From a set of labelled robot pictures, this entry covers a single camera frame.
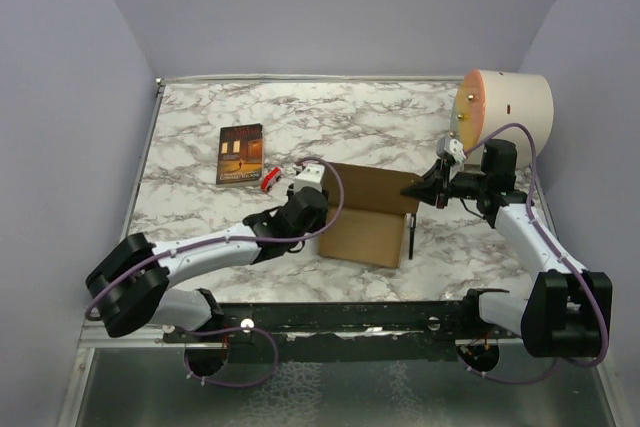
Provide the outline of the black pen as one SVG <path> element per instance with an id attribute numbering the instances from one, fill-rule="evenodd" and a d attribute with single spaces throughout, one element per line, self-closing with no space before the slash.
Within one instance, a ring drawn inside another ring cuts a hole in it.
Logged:
<path id="1" fill-rule="evenodd" d="M 417 226 L 417 214 L 410 214 L 409 216 L 409 247 L 408 247 L 408 259 L 414 258 L 414 245 L 415 245 L 415 231 Z"/>

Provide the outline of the brown cardboard box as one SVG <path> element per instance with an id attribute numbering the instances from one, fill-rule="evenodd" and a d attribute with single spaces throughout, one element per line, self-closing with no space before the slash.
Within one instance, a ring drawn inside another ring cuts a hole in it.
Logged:
<path id="1" fill-rule="evenodd" d="M 344 205 L 333 174 L 326 173 L 323 188 L 329 193 L 331 228 L 318 240 L 318 254 L 325 258 L 396 269 L 404 252 L 407 217 L 419 202 L 401 190 L 421 180 L 417 174 L 336 163 L 344 187 Z"/>

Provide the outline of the red toy ambulance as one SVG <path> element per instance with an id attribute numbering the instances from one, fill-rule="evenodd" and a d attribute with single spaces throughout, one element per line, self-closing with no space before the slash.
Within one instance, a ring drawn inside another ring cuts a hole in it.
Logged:
<path id="1" fill-rule="evenodd" d="M 273 168 L 262 180 L 261 191 L 268 193 L 281 180 L 282 171 L 279 167 Z"/>

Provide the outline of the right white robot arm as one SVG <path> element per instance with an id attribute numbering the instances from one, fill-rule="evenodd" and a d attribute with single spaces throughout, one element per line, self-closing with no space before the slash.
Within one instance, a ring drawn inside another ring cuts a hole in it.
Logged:
<path id="1" fill-rule="evenodd" d="M 602 360 L 608 350 L 611 280 L 569 255 L 541 222 L 530 196 L 517 189 L 514 143 L 485 143 L 476 171 L 464 171 L 465 160 L 459 140 L 442 138 L 435 164 L 402 195 L 438 209 L 452 199 L 475 202 L 479 216 L 511 245 L 534 285 L 526 299 L 496 289 L 469 292 L 459 314 L 461 330 L 481 338 L 498 326 L 520 337 L 534 357 Z"/>

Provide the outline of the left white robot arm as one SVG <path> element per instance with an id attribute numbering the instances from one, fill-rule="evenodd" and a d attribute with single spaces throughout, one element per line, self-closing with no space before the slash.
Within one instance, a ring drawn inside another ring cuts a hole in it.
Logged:
<path id="1" fill-rule="evenodd" d="M 90 312 L 112 338 L 155 323 L 173 324 L 206 342 L 220 332 L 221 312 L 206 290 L 176 285 L 216 270 L 249 266 L 292 253 L 325 226 L 325 194 L 304 187 L 287 202 L 251 214 L 223 231 L 182 241 L 153 243 L 126 236 L 87 276 Z"/>

